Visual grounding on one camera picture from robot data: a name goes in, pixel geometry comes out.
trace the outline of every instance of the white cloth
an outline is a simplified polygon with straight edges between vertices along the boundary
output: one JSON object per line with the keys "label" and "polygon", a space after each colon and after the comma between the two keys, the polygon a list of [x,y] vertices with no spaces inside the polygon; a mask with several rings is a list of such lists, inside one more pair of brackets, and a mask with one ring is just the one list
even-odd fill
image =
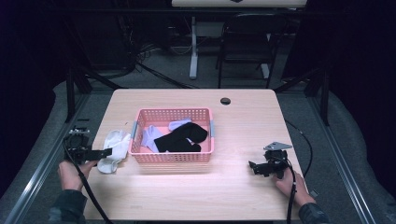
{"label": "white cloth", "polygon": [[99,160],[97,167],[100,172],[105,174],[116,172],[119,162],[126,157],[130,138],[131,135],[123,130],[114,130],[107,135],[104,148],[112,147],[113,150],[111,156]]}
{"label": "white cloth", "polygon": [[153,125],[150,125],[150,126],[148,126],[148,128],[145,131],[143,131],[143,138],[142,138],[142,142],[140,143],[140,145],[142,147],[148,147],[154,153],[159,153],[160,151],[158,150],[157,146],[155,145],[154,139],[162,137],[162,136],[163,136],[163,133],[161,133],[160,130],[158,130],[158,128],[156,128]]}
{"label": "white cloth", "polygon": [[176,121],[171,121],[168,125],[168,129],[169,131],[173,131],[174,129],[180,127],[183,124],[189,123],[191,122],[191,119],[189,118],[185,118],[185,119],[181,119],[181,120],[176,120]]}

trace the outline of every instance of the hand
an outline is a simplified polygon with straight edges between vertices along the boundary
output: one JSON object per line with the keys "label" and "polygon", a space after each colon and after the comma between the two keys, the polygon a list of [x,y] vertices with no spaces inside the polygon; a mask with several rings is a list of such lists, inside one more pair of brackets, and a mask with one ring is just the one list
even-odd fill
{"label": "hand", "polygon": [[[308,194],[305,188],[305,181],[300,174],[295,173],[296,176],[296,190],[294,195],[294,201],[303,206],[306,203],[316,203],[315,200]],[[273,180],[276,186],[284,193],[286,196],[290,197],[291,186],[293,184],[293,175],[291,170],[288,168],[284,171],[283,179],[278,179],[276,175],[273,176]]]}
{"label": "hand", "polygon": [[[88,161],[79,166],[81,172],[88,178],[91,168],[98,161]],[[74,189],[81,191],[82,181],[78,175],[76,167],[70,161],[62,161],[59,163],[58,175],[61,178],[62,189]]]}

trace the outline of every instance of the wooden table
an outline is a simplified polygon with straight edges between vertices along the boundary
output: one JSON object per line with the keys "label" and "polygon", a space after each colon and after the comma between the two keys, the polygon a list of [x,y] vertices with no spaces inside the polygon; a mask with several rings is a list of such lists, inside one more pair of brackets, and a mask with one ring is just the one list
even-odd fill
{"label": "wooden table", "polygon": [[[231,99],[229,105],[220,99]],[[213,114],[215,148],[208,163],[142,165],[134,157],[115,174],[93,168],[89,183],[110,219],[285,220],[288,198],[271,177],[254,175],[248,161],[265,162],[263,147],[291,145],[282,112],[271,90],[117,90],[93,142],[103,148],[110,131],[130,132],[140,108],[207,107]],[[301,173],[294,148],[288,149]],[[292,218],[297,218],[293,208]],[[87,219],[101,219],[88,200]]]}

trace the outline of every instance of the person's arm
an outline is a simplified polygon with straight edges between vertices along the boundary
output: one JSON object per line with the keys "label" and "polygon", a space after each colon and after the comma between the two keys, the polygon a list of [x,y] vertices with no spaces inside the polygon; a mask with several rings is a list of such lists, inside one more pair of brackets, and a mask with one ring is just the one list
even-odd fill
{"label": "person's arm", "polygon": [[[305,182],[300,174],[295,173],[296,177],[296,193],[294,195],[294,202],[300,206],[299,217],[304,224],[319,224],[331,223],[328,216],[317,205],[317,202],[312,198],[305,188]],[[276,186],[286,196],[290,197],[291,186],[293,184],[293,177],[290,169],[285,170],[282,179],[273,177]]]}
{"label": "person's arm", "polygon": [[[89,161],[79,168],[88,178],[97,161]],[[49,210],[49,223],[84,223],[83,211],[87,198],[81,193],[82,182],[76,167],[70,161],[62,161],[58,169],[62,192]]]}

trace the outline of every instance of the plastic basket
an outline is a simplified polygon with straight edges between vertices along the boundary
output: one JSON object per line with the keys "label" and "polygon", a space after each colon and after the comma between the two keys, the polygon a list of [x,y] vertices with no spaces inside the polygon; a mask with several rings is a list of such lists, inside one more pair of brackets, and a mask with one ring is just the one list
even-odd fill
{"label": "plastic basket", "polygon": [[[143,131],[154,125],[163,134],[168,134],[169,122],[189,118],[208,131],[208,137],[199,145],[201,152],[164,152],[154,153],[148,147],[142,147]],[[214,125],[209,108],[171,108],[171,109],[140,109],[131,131],[128,152],[137,162],[180,162],[209,161],[214,150]]]}

